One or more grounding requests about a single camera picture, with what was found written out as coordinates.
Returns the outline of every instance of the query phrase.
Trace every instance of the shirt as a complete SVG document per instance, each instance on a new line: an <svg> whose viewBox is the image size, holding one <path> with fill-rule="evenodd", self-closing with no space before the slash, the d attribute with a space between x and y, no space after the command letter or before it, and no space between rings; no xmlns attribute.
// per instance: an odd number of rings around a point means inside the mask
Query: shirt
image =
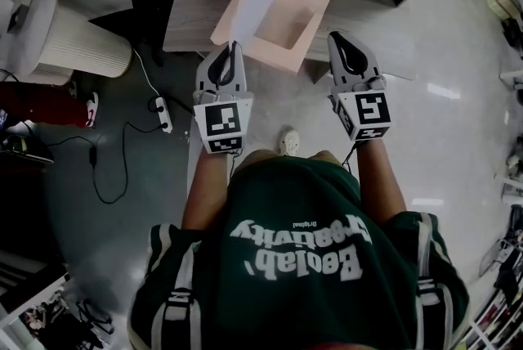
<svg viewBox="0 0 523 350"><path fill-rule="evenodd" d="M430 231L420 228L426 225ZM422 262L427 280L420 278L422 236L430 239ZM429 311L425 324L433 333L425 348L440 348L445 320L453 341L467 325L467 289L434 215L404 212L378 227L362 211L358 182L344 168L281 157L232 177L216 229L152 229L146 278L129 319L135 348L161 341L151 332L153 319L196 242L192 290L203 348L415 348L420 280L445 285L451 297L450 319L445 311Z"/></svg>

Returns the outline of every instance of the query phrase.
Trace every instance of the power strip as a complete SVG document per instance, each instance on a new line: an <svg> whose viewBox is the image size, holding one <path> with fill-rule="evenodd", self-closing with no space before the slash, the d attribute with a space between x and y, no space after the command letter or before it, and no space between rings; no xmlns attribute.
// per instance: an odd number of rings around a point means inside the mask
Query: power strip
<svg viewBox="0 0 523 350"><path fill-rule="evenodd" d="M169 109L167 108L167 103L165 102L165 99L163 97L158 97L156 99L156 107L161 109L161 111L158 112L158 116L160 117L160 123L167 124L167 127L162 128L162 130L164 132L171 133L172 132L171 116L169 116Z"/></svg>

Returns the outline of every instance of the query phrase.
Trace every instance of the floor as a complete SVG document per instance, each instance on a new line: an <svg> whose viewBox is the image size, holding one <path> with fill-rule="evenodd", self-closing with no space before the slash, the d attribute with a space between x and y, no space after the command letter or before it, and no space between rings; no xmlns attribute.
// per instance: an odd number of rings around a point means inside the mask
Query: floor
<svg viewBox="0 0 523 350"><path fill-rule="evenodd" d="M396 23L395 15L408 19L410 36L402 33L402 46L417 78L389 79L394 127L385 143L409 210L439 217L450 256L477 309L493 283L492 274L477 279L479 263L503 233L510 210L501 203L501 186L493 176L521 130L523 117L498 73L523 64L505 43L485 0L409 0L401 11L379 9L372 17L363 13L372 10L369 5L355 1L355 8L358 5L362 14L357 30L367 37L372 32L378 37L380 25ZM176 93L189 103L198 58L167 58L165 67L158 69L145 54L151 79L161 92ZM386 73L389 65L382 61L382 71ZM237 163L252 150L274 148L284 125L300 132L301 156L327 149L345 158L351 144L327 99L332 80L325 77L313 85L304 72L286 74L251 60L246 60L246 68L255 102L248 146ZM80 85L96 88L101 95L96 129L88 136L97 140L103 134L96 177L102 195L110 198L123 187L123 123L153 128L157 118L147 111L146 102L154 94L136 62L121 79L87 76ZM101 204L94 195L82 142L63 145L49 169L51 224L76 281L114 315L114 348L128 348L124 326L143 274L147 231L155 223L179 223L187 179L199 153L194 127L188 145L190 116L174 106L171 110L176 124L170 136L127 133L129 190L115 205ZM47 142L86 133L42 129Z"/></svg>

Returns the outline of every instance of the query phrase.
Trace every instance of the white shoe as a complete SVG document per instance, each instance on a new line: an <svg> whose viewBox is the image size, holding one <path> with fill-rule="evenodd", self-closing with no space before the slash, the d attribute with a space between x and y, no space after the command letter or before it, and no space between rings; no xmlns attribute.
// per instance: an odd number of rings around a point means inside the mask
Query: white shoe
<svg viewBox="0 0 523 350"><path fill-rule="evenodd" d="M300 149L300 134L295 129L285 131L279 141L279 152L281 155L288 155L289 157L297 156L297 151Z"/></svg>
<svg viewBox="0 0 523 350"><path fill-rule="evenodd" d="M86 128L92 128L95 124L96 112L98 111L98 94L91 93L91 98L87 101L87 122Z"/></svg>

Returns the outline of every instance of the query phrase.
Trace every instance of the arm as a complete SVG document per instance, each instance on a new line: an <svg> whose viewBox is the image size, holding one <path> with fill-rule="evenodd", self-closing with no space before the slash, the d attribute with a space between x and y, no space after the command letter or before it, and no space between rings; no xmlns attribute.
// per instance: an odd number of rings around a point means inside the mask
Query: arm
<svg viewBox="0 0 523 350"><path fill-rule="evenodd" d="M227 200L227 154L208 154L202 148L190 187L182 229L208 229Z"/></svg>
<svg viewBox="0 0 523 350"><path fill-rule="evenodd" d="M368 141L357 151L363 210L382 225L407 210L403 195L381 139Z"/></svg>

